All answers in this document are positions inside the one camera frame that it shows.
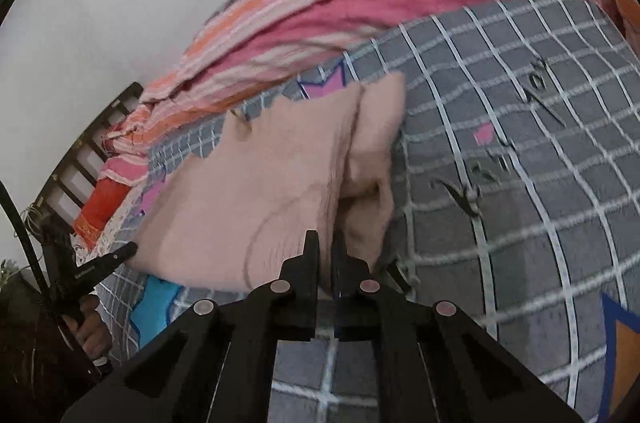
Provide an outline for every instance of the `beige towel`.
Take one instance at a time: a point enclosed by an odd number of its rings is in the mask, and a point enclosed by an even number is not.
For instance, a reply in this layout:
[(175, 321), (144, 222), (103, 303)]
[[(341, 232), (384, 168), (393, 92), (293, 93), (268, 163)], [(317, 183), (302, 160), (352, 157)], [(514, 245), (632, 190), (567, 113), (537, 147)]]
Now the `beige towel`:
[(349, 252), (372, 267), (393, 212), (389, 150), (403, 113), (401, 73), (310, 101), (279, 97), (252, 122), (227, 113), (216, 149), (189, 156), (151, 207), (129, 265), (189, 287), (250, 291), (276, 279), (315, 229), (327, 289), (339, 212)]

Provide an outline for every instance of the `white wall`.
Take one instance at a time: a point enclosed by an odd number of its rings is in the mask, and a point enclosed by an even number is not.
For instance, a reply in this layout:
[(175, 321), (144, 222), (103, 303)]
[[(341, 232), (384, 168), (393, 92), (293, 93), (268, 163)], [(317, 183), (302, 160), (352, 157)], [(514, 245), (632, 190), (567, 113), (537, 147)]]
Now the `white wall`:
[[(0, 179), (28, 206), (126, 85), (177, 61), (226, 0), (16, 0), (0, 26)], [(25, 263), (0, 215), (0, 260)]]

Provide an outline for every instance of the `screw head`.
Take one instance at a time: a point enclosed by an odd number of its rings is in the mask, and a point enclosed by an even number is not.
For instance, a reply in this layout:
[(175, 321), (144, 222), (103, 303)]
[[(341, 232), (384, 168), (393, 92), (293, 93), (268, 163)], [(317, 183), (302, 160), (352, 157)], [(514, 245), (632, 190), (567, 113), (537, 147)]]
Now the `screw head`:
[(291, 288), (291, 284), (289, 284), (286, 280), (276, 280), (271, 283), (271, 291), (274, 293), (286, 293)]
[(360, 282), (360, 289), (365, 293), (375, 293), (380, 290), (380, 284), (377, 281), (368, 278)]
[(458, 308), (449, 301), (438, 302), (436, 304), (436, 313), (443, 317), (452, 317), (456, 314)]
[(215, 307), (216, 305), (211, 300), (203, 299), (203, 300), (198, 300), (193, 305), (193, 311), (194, 313), (200, 316), (208, 315), (211, 311), (213, 311)]

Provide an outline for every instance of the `wooden bed frame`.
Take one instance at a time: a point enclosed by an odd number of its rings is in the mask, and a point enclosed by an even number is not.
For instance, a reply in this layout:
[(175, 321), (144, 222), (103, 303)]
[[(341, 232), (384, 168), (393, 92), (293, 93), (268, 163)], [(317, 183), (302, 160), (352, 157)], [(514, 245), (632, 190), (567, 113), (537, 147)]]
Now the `wooden bed frame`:
[[(142, 85), (138, 82), (131, 83), (98, 114), (54, 168), (33, 201), (25, 219), (28, 231), (37, 241), (42, 242), (37, 227), (45, 217), (65, 231), (73, 232), (72, 222), (70, 223), (68, 219), (70, 214), (64, 211), (62, 203), (65, 200), (71, 201), (77, 208), (82, 209), (86, 200), (81, 196), (85, 195), (88, 198), (90, 195), (88, 191), (95, 188), (99, 173), (99, 168), (87, 164), (87, 160), (92, 157), (95, 159), (97, 156), (99, 162), (107, 161), (108, 155), (100, 147), (100, 136), (106, 129), (133, 111), (133, 104), (138, 102), (140, 94), (142, 94)], [(87, 183), (87, 186), (83, 187), (84, 194), (70, 183), (69, 176), (80, 177)]]

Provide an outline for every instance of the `pink cloth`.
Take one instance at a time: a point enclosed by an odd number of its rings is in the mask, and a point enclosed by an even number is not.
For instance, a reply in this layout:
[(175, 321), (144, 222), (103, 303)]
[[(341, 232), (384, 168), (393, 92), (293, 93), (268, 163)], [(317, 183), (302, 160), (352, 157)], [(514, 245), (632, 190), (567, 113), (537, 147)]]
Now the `pink cloth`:
[(146, 215), (148, 212), (150, 212), (151, 206), (153, 205), (154, 202), (156, 202), (156, 199), (158, 199), (160, 192), (164, 192), (167, 186), (168, 186), (168, 183), (166, 182), (166, 179), (162, 179), (161, 181), (154, 183), (143, 194), (142, 199), (140, 199), (140, 205), (138, 206), (138, 211), (143, 215)]
[(120, 154), (104, 162), (98, 179), (108, 178), (116, 183), (134, 187), (145, 182), (148, 163), (146, 157)]
[(338, 212), (348, 251), (372, 267), (393, 212), (389, 150), (403, 114), (397, 72), (310, 101), (276, 98), (252, 122), (226, 114), (209, 157), (189, 156), (167, 179), (129, 265), (189, 287), (250, 291), (276, 279), (314, 229), (328, 287)]

